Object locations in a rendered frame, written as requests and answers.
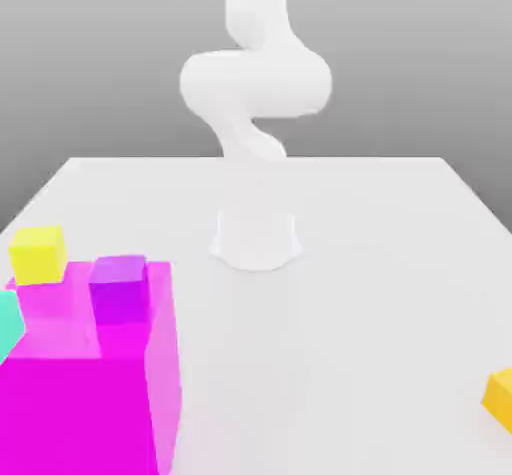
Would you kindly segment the small turquoise cube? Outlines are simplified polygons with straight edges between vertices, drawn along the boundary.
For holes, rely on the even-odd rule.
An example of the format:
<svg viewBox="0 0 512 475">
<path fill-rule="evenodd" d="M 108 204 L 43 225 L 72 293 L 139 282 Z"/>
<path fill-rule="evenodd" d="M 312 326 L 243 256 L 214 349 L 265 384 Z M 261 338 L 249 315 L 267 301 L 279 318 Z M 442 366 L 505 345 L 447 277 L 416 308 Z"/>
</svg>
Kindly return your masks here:
<svg viewBox="0 0 512 475">
<path fill-rule="evenodd" d="M 25 322 L 17 294 L 0 290 L 0 365 L 24 334 Z"/>
</svg>

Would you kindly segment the small purple cube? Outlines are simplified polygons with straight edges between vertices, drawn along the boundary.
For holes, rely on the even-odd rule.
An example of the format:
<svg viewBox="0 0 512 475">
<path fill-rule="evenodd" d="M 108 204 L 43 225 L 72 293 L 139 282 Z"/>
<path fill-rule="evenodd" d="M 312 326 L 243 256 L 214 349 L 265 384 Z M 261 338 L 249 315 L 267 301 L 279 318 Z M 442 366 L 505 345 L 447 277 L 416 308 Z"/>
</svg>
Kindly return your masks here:
<svg viewBox="0 0 512 475">
<path fill-rule="evenodd" d="M 147 320 L 150 299 L 145 256 L 97 258 L 88 286 L 97 325 L 119 325 Z"/>
</svg>

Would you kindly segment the large magenta box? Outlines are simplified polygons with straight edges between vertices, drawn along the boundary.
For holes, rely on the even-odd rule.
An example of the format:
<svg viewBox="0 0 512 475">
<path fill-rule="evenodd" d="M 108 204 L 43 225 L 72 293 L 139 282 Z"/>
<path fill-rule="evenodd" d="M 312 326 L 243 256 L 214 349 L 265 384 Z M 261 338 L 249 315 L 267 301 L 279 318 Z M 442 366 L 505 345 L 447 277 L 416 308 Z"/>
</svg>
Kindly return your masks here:
<svg viewBox="0 0 512 475">
<path fill-rule="evenodd" d="M 148 323 L 98 324 L 88 262 L 18 286 L 26 332 L 0 363 L 0 475 L 171 475 L 182 404 L 171 266 Z"/>
</svg>

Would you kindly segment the small yellow cube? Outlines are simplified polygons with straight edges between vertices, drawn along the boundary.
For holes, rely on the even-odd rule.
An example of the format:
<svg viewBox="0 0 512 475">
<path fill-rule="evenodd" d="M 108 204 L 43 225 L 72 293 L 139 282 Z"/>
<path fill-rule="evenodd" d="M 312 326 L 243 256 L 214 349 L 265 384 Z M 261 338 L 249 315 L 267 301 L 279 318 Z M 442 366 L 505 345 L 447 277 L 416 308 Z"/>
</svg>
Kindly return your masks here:
<svg viewBox="0 0 512 475">
<path fill-rule="evenodd" d="M 8 252 L 18 286 L 62 281 L 67 255 L 61 226 L 20 227 Z"/>
</svg>

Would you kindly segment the small orange cube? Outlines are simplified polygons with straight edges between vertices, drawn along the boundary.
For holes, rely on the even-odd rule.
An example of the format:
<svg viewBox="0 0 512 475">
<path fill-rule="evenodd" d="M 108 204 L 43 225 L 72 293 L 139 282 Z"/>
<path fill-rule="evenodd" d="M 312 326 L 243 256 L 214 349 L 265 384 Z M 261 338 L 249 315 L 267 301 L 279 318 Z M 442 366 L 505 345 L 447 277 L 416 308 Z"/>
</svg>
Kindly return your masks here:
<svg viewBox="0 0 512 475">
<path fill-rule="evenodd" d="M 512 434 L 512 368 L 489 376 L 482 405 Z"/>
</svg>

